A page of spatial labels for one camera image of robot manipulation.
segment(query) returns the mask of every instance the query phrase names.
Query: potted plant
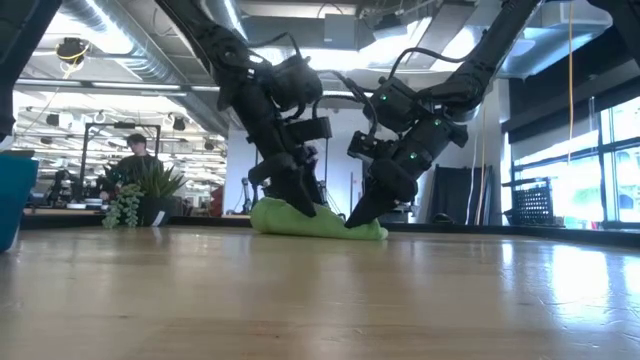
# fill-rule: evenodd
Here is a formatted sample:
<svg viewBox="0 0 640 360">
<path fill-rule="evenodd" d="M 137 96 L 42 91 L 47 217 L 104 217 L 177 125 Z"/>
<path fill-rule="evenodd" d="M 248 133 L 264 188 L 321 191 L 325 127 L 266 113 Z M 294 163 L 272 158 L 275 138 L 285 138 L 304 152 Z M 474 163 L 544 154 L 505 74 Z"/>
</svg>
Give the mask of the potted plant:
<svg viewBox="0 0 640 360">
<path fill-rule="evenodd" d="M 138 212 L 142 195 L 140 186 L 137 184 L 123 186 L 116 195 L 116 199 L 111 202 L 102 225 L 107 229 L 113 229 L 124 222 L 129 227 L 136 227 L 139 223 Z"/>
<path fill-rule="evenodd" d="M 161 226 L 171 216 L 177 215 L 177 200 L 173 194 L 186 181 L 182 175 L 172 175 L 173 167 L 168 170 L 162 166 L 144 166 L 138 174 L 138 185 L 144 196 L 140 199 L 138 211 L 139 224 L 142 226 Z"/>
</svg>

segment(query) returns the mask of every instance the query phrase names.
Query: blue container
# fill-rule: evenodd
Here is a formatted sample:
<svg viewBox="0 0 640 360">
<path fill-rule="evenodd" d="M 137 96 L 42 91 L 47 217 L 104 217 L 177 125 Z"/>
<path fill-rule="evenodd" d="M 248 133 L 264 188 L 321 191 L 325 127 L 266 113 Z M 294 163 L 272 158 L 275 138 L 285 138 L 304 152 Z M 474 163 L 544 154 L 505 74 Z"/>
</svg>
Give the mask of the blue container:
<svg viewBox="0 0 640 360">
<path fill-rule="evenodd" d="M 37 175 L 37 161 L 0 154 L 0 253 L 13 245 Z"/>
</svg>

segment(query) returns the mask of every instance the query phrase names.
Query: man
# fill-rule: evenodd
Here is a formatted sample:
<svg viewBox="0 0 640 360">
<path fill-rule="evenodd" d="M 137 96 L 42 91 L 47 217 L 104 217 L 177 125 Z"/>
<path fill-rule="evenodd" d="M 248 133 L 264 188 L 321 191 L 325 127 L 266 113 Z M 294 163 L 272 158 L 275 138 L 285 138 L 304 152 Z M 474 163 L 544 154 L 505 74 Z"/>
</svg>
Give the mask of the man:
<svg viewBox="0 0 640 360">
<path fill-rule="evenodd" d="M 147 169 L 153 166 L 162 168 L 162 162 L 147 152 L 147 139 L 143 135 L 130 135 L 127 138 L 127 145 L 133 152 L 133 155 L 120 160 L 117 165 L 118 170 L 127 175 L 127 182 L 135 182 L 137 175 L 142 173 L 145 167 Z"/>
</svg>

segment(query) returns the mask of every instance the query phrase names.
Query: plant pot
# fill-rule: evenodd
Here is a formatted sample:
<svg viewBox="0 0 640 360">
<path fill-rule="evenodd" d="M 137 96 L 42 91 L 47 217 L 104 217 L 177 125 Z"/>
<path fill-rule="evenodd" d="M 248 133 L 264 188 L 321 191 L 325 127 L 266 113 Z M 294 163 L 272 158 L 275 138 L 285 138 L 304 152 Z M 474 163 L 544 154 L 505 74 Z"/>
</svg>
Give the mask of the plant pot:
<svg viewBox="0 0 640 360">
<path fill-rule="evenodd" d="M 142 197 L 138 208 L 140 226 L 163 226 L 176 215 L 176 201 L 173 197 Z"/>
<path fill-rule="evenodd" d="M 38 162 L 29 158 L 0 155 L 0 253 L 16 238 L 31 187 L 36 183 Z"/>
</svg>

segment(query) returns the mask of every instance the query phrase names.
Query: hanging plant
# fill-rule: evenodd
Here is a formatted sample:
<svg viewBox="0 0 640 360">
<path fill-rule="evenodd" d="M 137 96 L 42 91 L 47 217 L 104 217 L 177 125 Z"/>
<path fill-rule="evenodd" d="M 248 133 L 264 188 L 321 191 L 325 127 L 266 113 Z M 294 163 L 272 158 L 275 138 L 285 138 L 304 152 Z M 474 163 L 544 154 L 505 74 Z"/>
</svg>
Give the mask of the hanging plant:
<svg viewBox="0 0 640 360">
<path fill-rule="evenodd" d="M 113 229 L 118 226 L 122 215 L 124 215 L 127 226 L 138 226 L 138 207 L 140 206 L 140 197 L 143 195 L 137 184 L 123 186 L 116 199 L 111 202 L 111 207 L 107 216 L 102 220 L 102 225 L 107 229 Z"/>
</svg>

